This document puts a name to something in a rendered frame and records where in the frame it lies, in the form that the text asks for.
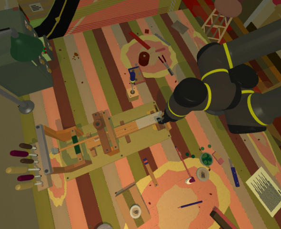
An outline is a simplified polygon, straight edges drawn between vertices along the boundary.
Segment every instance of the yellow ring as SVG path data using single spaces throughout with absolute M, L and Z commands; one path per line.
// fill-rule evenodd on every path
M 175 116 L 177 116 L 177 117 L 185 117 L 185 115 L 181 116 L 181 115 L 175 114 L 175 113 L 170 109 L 169 101 L 168 101 L 168 109 L 170 110 L 170 112 L 171 112 L 173 115 L 175 115 Z
M 253 94 L 254 91 L 252 91 L 252 90 L 242 90 L 241 93 L 242 93 L 242 94 L 246 94 L 246 93 L 251 93 L 251 94 Z
M 205 84 L 205 86 L 207 87 L 207 91 L 208 91 L 208 101 L 207 101 L 207 105 L 206 105 L 206 107 L 205 107 L 204 110 L 203 110 L 203 111 L 206 111 L 206 110 L 209 108 L 209 106 L 211 105 L 211 88 L 208 86 L 207 83 L 204 83 L 204 84 Z
M 213 73 L 218 73 L 218 72 L 226 72 L 226 73 L 228 73 L 228 71 L 227 71 L 226 69 L 222 69 L 222 68 L 220 68 L 220 69 L 215 69 L 215 70 L 212 70 L 212 71 L 206 73 L 205 75 L 203 75 L 201 80 L 203 81 L 203 79 L 204 79 L 206 76 L 208 76 L 208 75 L 210 75 L 210 74 L 213 74 Z
M 250 95 L 247 97 L 247 106 L 248 106 L 248 108 L 249 108 L 249 111 L 250 111 L 252 117 L 253 117 L 253 118 L 256 120 L 256 122 L 259 123 L 260 125 L 267 125 L 267 124 L 264 124 L 262 121 L 260 121 L 259 118 L 256 116 L 256 114 L 255 114 L 255 112 L 254 112 L 254 110 L 253 110 L 253 108 L 252 108 L 252 106 L 251 106 L 251 95 L 252 95 L 252 94 L 250 94 Z
M 224 50 L 225 50 L 225 53 L 226 53 L 228 64 L 230 65 L 230 69 L 231 69 L 231 68 L 233 68 L 233 66 L 232 66 L 232 62 L 231 62 L 230 51 L 228 50 L 228 47 L 227 47 L 226 43 L 223 44 L 223 47 L 224 47 Z

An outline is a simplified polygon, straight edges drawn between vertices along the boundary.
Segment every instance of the green bowl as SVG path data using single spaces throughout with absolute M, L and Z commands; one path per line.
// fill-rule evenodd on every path
M 204 166 L 211 166 L 213 163 L 213 157 L 209 153 L 202 153 L 200 155 L 200 162 Z

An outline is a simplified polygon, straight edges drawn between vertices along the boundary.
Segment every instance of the blue utility knife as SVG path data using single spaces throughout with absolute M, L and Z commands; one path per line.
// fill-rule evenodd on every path
M 228 160 L 230 161 L 231 172 L 232 172 L 232 176 L 234 177 L 235 185 L 236 185 L 236 187 L 240 187 L 239 180 L 238 180 L 238 176 L 237 176 L 237 173 L 236 173 L 236 169 L 235 169 L 235 167 L 232 165 L 231 160 L 230 160 L 230 159 L 228 159 Z

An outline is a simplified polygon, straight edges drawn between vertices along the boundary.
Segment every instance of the lamp base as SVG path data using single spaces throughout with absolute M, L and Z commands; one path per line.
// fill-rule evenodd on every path
M 19 111 L 21 114 L 27 115 L 33 111 L 33 109 L 35 108 L 35 104 L 31 100 L 23 100 L 23 102 L 26 104 L 26 106 L 19 106 Z

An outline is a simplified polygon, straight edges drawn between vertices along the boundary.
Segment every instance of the green metal cabinet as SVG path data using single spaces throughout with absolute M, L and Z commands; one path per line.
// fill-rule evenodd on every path
M 0 30 L 15 28 L 17 32 L 28 36 L 38 37 L 24 14 L 20 10 L 0 11 Z M 48 40 L 44 39 L 48 49 Z M 19 62 L 10 54 L 10 35 L 0 38 L 0 85 L 15 94 L 23 96 L 33 92 L 41 91 L 53 86 L 52 75 L 48 61 L 41 55 L 30 62 Z M 52 52 L 49 50 L 50 60 L 53 60 Z

